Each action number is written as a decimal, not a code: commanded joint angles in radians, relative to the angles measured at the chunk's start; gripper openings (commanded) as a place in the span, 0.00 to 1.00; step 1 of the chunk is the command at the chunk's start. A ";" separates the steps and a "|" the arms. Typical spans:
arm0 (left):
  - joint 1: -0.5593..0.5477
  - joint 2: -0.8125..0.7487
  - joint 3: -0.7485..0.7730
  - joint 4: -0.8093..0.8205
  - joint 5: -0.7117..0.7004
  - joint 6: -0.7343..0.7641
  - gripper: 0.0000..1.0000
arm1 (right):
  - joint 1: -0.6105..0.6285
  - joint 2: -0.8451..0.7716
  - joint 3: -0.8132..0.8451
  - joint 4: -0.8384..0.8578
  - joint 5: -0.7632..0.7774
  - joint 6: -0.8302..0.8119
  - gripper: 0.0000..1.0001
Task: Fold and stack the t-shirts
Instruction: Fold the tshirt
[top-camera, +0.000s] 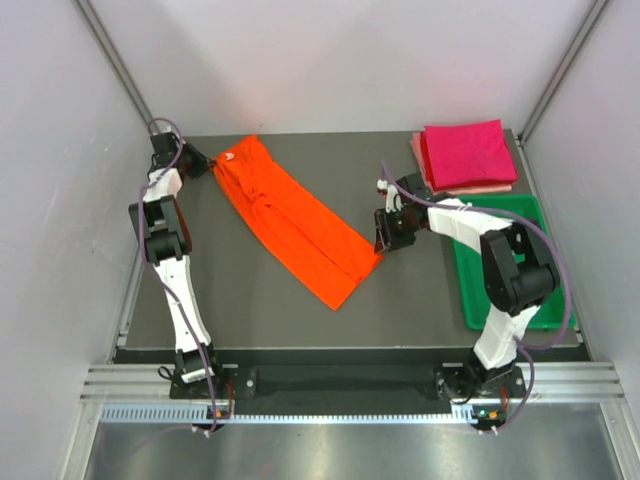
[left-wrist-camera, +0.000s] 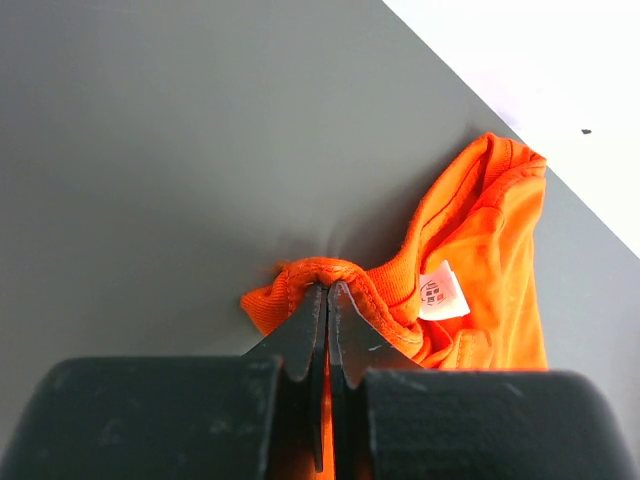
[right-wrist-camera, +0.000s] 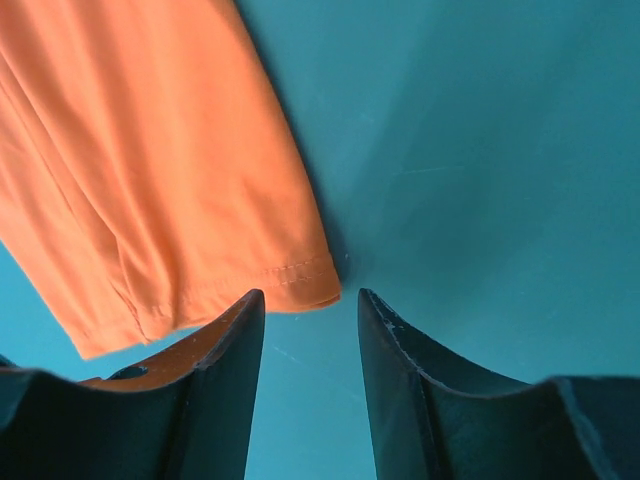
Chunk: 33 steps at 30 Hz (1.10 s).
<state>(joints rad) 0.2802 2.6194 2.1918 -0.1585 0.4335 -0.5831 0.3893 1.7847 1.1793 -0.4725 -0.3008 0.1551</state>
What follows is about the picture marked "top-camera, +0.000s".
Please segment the orange t shirt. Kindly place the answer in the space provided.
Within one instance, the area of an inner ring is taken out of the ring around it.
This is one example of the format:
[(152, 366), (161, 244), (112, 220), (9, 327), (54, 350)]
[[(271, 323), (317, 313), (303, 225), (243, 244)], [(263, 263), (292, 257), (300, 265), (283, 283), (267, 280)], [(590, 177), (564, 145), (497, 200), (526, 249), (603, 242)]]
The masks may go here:
[(255, 135), (210, 168), (262, 245), (332, 310), (381, 262), (373, 245), (276, 163)]

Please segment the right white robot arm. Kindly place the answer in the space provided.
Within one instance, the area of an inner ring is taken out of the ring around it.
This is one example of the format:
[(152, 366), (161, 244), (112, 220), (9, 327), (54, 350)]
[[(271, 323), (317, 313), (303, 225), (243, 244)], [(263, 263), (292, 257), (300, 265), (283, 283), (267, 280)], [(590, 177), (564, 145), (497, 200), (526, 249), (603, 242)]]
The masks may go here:
[(413, 245), (420, 230), (448, 237), (478, 254), (488, 314), (460, 370), (442, 382), (446, 394), (487, 396), (511, 373), (532, 318), (558, 289), (560, 276), (548, 239), (530, 221), (474, 207), (449, 194), (420, 195), (417, 175), (380, 179), (385, 204), (374, 213), (378, 254)]

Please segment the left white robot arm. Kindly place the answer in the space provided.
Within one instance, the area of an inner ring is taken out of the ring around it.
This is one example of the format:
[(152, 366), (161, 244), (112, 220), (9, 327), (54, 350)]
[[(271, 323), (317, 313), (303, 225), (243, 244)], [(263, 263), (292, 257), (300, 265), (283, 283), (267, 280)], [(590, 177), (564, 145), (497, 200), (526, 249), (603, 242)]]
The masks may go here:
[(203, 175), (207, 158), (169, 128), (150, 136), (153, 148), (147, 183), (128, 207), (139, 255), (165, 295), (175, 337), (175, 373), (205, 396), (226, 387), (216, 366), (211, 336), (201, 317), (191, 277), (192, 239), (178, 204), (187, 178)]

